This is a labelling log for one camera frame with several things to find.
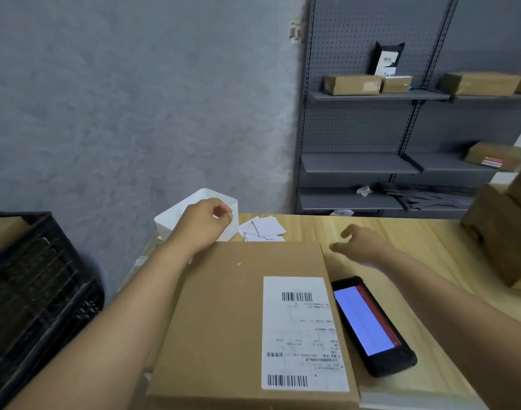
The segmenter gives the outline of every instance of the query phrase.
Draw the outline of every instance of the stack of paper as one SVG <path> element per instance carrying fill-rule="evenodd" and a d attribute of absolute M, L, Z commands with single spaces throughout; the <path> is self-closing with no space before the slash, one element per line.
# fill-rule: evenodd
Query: stack of paper
<path fill-rule="evenodd" d="M 282 236 L 285 231 L 274 216 L 257 216 L 240 225 L 239 229 L 244 241 L 285 241 Z"/>

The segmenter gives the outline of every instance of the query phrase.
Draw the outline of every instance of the black handheld device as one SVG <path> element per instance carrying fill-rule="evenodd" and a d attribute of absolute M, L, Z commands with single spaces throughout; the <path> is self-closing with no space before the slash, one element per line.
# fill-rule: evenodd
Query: black handheld device
<path fill-rule="evenodd" d="M 401 337 L 359 276 L 331 283 L 340 318 L 367 371 L 383 377 L 410 368 L 416 354 Z"/>

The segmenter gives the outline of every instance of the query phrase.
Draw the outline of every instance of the black crate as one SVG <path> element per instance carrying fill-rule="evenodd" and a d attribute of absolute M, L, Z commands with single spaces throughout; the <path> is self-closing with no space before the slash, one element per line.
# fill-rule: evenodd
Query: black crate
<path fill-rule="evenodd" d="M 102 309 L 104 294 L 51 213 L 0 251 L 0 408 Z"/>

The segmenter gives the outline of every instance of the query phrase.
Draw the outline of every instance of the phone screen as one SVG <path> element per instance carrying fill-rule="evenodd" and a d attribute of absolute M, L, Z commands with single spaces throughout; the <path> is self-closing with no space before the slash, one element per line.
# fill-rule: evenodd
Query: phone screen
<path fill-rule="evenodd" d="M 361 286 L 336 290 L 334 297 L 368 356 L 401 345 L 376 303 Z"/>

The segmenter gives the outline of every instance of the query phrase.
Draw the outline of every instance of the white container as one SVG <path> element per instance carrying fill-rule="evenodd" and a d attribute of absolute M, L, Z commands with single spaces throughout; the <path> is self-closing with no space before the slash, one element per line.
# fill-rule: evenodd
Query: white container
<path fill-rule="evenodd" d="M 221 237 L 219 237 L 218 241 L 229 241 L 232 239 L 240 227 L 240 220 L 238 218 L 239 213 L 237 211 L 237 200 L 235 198 L 225 196 L 224 194 L 217 193 L 216 191 L 210 190 L 209 188 L 203 188 L 155 217 L 156 227 L 158 227 L 158 233 L 160 233 L 162 240 L 166 240 L 169 237 L 177 225 L 177 222 L 183 215 L 184 210 L 190 204 L 195 204 L 198 201 L 207 198 L 219 198 L 223 201 L 223 203 L 232 209 L 232 223 L 230 223 L 229 227 L 224 229 L 224 232 L 221 234 Z"/>

